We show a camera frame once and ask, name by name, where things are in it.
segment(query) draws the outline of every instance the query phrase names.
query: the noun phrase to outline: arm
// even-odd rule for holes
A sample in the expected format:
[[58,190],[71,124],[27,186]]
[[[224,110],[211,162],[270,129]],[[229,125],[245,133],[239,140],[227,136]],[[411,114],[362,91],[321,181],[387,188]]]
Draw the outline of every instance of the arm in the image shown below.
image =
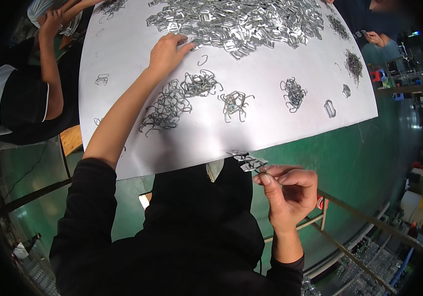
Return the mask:
[[272,165],[266,173],[254,176],[253,181],[264,186],[269,200],[269,222],[274,228],[272,268],[267,276],[282,291],[298,293],[304,262],[297,223],[317,203],[317,174],[301,166]]
[[67,208],[59,220],[50,260],[62,295],[92,295],[92,283],[105,279],[98,272],[101,251],[111,244],[116,211],[116,166],[121,149],[146,98],[182,60],[193,44],[177,50],[187,37],[172,33],[151,51],[149,67],[108,111],[75,169]]
[[72,4],[76,3],[72,6],[67,6],[69,2],[67,2],[64,6],[61,7],[61,10],[63,12],[62,14],[62,26],[66,27],[69,25],[70,21],[74,19],[75,16],[77,16],[82,10],[85,8],[88,8],[90,6],[96,5],[97,3],[102,2],[103,0],[83,0],[81,2],[78,2],[78,0],[70,0],[69,2],[72,2]]
[[194,45],[189,43],[179,50],[176,49],[177,45],[186,39],[186,36],[173,33],[159,39],[151,51],[149,67],[139,75],[105,115],[93,133],[83,159],[96,158],[113,169],[116,168],[126,139],[146,99],[193,48]]
[[[69,10],[72,6],[74,6],[75,4],[79,3],[81,0],[69,0],[67,1],[64,5],[62,5],[61,8],[59,8],[59,10],[62,13],[65,13],[67,10]],[[54,11],[53,6],[49,7],[40,17],[37,18],[37,22],[39,23],[40,26],[42,26],[45,23],[46,20],[46,15],[49,12]]]
[[47,13],[45,23],[39,29],[39,48],[41,51],[41,78],[49,83],[46,120],[54,119],[62,113],[63,94],[61,77],[54,54],[54,37],[60,26],[61,12],[54,10]]
[[374,31],[367,32],[366,34],[364,34],[364,36],[366,37],[369,43],[373,43],[379,47],[385,47],[386,44],[390,41],[390,38],[386,34],[378,34]]

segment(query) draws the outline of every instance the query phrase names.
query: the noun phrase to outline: white table surface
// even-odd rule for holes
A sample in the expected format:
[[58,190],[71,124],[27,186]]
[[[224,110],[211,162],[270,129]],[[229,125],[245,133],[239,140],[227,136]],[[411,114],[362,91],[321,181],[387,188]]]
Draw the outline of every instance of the white table surface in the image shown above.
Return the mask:
[[[150,50],[167,33],[159,33],[155,26],[146,27],[145,21],[165,4],[150,8],[145,0],[130,0],[110,19],[99,13],[100,5],[90,19],[80,63],[78,100],[84,148],[96,129],[95,121],[104,117],[148,66]],[[118,179],[181,169],[227,157],[227,151],[256,151],[377,117],[367,69],[364,67],[356,87],[344,67],[346,49],[360,56],[364,64],[356,42],[338,38],[325,17],[330,11],[325,7],[320,11],[325,21],[325,29],[320,31],[323,40],[309,38],[306,46],[300,44],[297,49],[276,41],[274,49],[259,46],[240,61],[222,48],[211,46],[188,53],[145,103],[116,168]],[[198,67],[197,62],[204,60],[202,55],[208,55],[208,61]],[[183,81],[185,72],[198,74],[200,69],[215,73],[224,87],[217,94],[240,91],[256,96],[247,101],[245,122],[241,123],[236,113],[231,123],[225,123],[223,102],[217,100],[217,95],[210,95],[190,98],[193,110],[180,117],[177,128],[151,131],[148,138],[139,133],[147,115],[145,108],[155,101],[162,86],[174,78]],[[101,74],[108,74],[106,85],[95,83]],[[286,93],[280,89],[281,80],[291,77],[308,91],[293,114],[285,105]],[[343,96],[343,84],[351,89],[349,98]],[[334,118],[328,118],[323,108],[328,99],[336,109]]]

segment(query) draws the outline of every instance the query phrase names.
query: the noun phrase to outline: factory floor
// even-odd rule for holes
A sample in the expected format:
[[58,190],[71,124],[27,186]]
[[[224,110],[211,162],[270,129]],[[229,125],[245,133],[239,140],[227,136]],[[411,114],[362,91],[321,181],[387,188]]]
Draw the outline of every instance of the factory floor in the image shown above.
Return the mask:
[[[363,49],[366,63],[372,64],[394,58],[397,54],[396,47],[385,51],[373,47]],[[253,155],[270,163],[301,164],[304,169],[314,169],[321,190],[373,215],[385,201],[394,204],[399,198],[404,188],[405,172],[416,157],[422,136],[411,99],[394,101],[392,96],[378,96],[376,102],[377,118],[256,151]],[[67,157],[71,173],[81,156],[81,153],[75,153]],[[3,150],[0,159],[8,190],[40,160],[14,186],[7,202],[67,178],[60,146],[56,142]],[[113,241],[133,236],[142,229],[144,210],[138,195],[150,191],[153,180],[154,176],[145,176],[116,183],[118,207],[111,231]],[[48,257],[57,221],[64,214],[67,191],[68,186],[62,187],[10,214],[21,239],[37,232],[42,234],[35,252],[44,257]],[[256,217],[264,237],[273,233],[267,212],[268,201],[263,190],[254,184],[251,213]],[[348,241],[363,225],[363,220],[330,204],[325,229],[339,242]],[[300,239],[306,268],[335,250],[312,227],[300,230]],[[271,244],[267,243],[264,249],[263,273],[269,268]]]

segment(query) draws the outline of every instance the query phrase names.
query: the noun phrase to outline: light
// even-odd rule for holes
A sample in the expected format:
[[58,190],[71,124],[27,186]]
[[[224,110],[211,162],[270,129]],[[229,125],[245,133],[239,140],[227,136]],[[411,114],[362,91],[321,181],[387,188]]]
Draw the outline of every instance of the light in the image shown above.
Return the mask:
[[413,32],[412,34],[410,34],[407,37],[414,37],[414,36],[417,36],[417,35],[420,35],[420,32],[419,31],[415,31],[415,32]]

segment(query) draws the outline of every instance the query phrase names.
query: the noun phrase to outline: worker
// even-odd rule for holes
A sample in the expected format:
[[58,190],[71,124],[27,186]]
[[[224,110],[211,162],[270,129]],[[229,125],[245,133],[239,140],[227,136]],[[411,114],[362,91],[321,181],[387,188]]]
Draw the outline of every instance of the worker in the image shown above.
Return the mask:
[[[317,201],[317,175],[301,166],[272,165],[251,178],[226,158],[214,183],[205,165],[157,174],[143,230],[111,241],[116,164],[146,99],[194,47],[177,50],[186,39],[159,39],[149,67],[108,111],[75,169],[50,252],[63,296],[300,295],[296,225]],[[250,214],[252,181],[264,187],[274,228],[266,277],[253,271],[264,240]]]
[[83,10],[103,0],[34,0],[27,8],[27,17],[31,23],[40,28],[46,20],[48,12],[59,10],[61,30],[59,34],[72,35],[82,18]]
[[[78,73],[82,44],[73,45],[57,65],[53,39],[61,11],[47,13],[36,37],[8,48],[0,63],[0,141],[39,143],[78,125]],[[37,49],[41,66],[28,65]]]
[[356,43],[384,47],[402,32],[400,7],[393,0],[325,0],[334,4],[350,28]]

